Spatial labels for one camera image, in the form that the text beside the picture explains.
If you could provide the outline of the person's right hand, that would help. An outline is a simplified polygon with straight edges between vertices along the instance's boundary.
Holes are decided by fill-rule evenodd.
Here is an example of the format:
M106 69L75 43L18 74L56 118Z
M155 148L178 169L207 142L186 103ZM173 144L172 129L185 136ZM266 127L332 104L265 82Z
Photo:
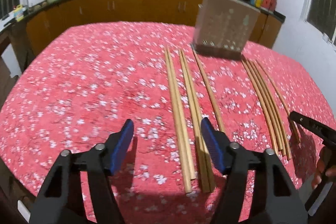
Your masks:
M317 161L317 167L313 176L313 180L311 182L312 189L315 189L318 184L322 181L322 173L325 171L326 176L329 178L335 178L336 168L335 165L326 170L326 154L329 153L330 150L327 147L323 147L319 153L319 160Z

